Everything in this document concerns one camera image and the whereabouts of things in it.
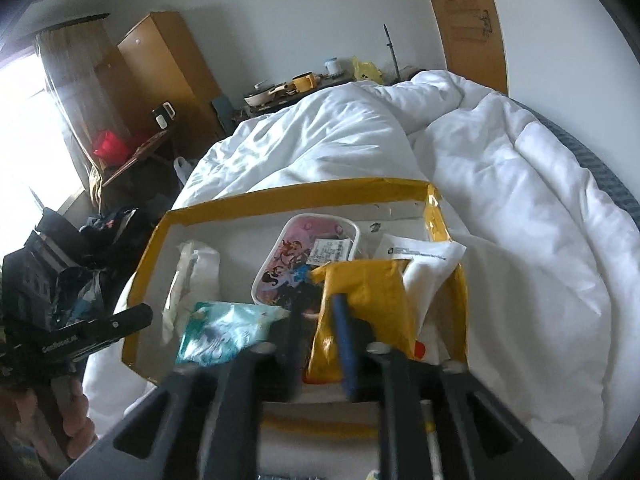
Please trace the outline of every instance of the barcode sticker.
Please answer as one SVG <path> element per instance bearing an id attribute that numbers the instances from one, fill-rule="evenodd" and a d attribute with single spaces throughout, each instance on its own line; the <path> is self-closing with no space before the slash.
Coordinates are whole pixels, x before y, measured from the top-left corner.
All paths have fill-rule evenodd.
<path id="1" fill-rule="evenodd" d="M 352 241 L 345 240 L 323 240 L 318 238 L 315 241 L 311 254 L 306 259 L 307 265 L 320 266 L 327 262 L 343 262 L 349 257 Z"/>

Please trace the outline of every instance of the red bucket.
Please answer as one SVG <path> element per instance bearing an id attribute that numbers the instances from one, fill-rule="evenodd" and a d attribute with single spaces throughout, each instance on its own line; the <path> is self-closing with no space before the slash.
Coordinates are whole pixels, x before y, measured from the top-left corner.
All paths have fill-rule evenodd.
<path id="1" fill-rule="evenodd" d="M 100 157 L 109 166 L 122 166 L 133 150 L 122 142 L 111 130 L 103 130 L 95 137 L 94 155 Z"/>

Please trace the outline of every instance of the bright window light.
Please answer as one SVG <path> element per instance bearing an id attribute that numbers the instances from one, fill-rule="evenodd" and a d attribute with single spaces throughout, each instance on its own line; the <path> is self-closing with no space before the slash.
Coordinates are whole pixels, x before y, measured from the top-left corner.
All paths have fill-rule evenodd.
<path id="1" fill-rule="evenodd" d="M 34 53 L 0 69 L 0 258 L 82 186 L 62 137 L 67 127 Z"/>

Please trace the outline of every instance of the yellow plastic bag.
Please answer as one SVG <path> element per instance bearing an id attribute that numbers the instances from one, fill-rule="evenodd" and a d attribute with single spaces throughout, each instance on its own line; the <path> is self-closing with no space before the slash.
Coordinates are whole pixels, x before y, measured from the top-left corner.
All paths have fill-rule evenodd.
<path id="1" fill-rule="evenodd" d="M 382 72 L 380 72 L 378 67 L 372 62 L 360 61 L 355 56 L 351 58 L 351 62 L 353 63 L 353 76 L 356 78 L 356 81 L 370 80 L 381 85 L 384 84 L 382 81 Z"/>
<path id="2" fill-rule="evenodd" d="M 377 341 L 414 357 L 415 309 L 402 284 L 402 272 L 408 263 L 409 260 L 333 262 L 311 272 L 313 282 L 324 281 L 324 291 L 305 382 L 337 383 L 342 379 L 331 319 L 334 294 L 347 295 L 351 315 L 368 321 Z"/>

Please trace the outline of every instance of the white comforter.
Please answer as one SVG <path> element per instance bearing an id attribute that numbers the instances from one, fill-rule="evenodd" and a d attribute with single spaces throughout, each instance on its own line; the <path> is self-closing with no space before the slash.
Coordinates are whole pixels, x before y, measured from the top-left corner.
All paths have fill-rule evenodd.
<path id="1" fill-rule="evenodd" d="M 472 371 L 576 478 L 602 471 L 640 412 L 640 234 L 503 95 L 447 72 L 317 92 L 214 145 L 174 207 L 359 176 L 438 186 L 468 247 Z M 85 381 L 104 420 L 134 400 L 100 394 L 115 355 L 92 359 Z M 125 376 L 121 392 L 136 391 Z"/>

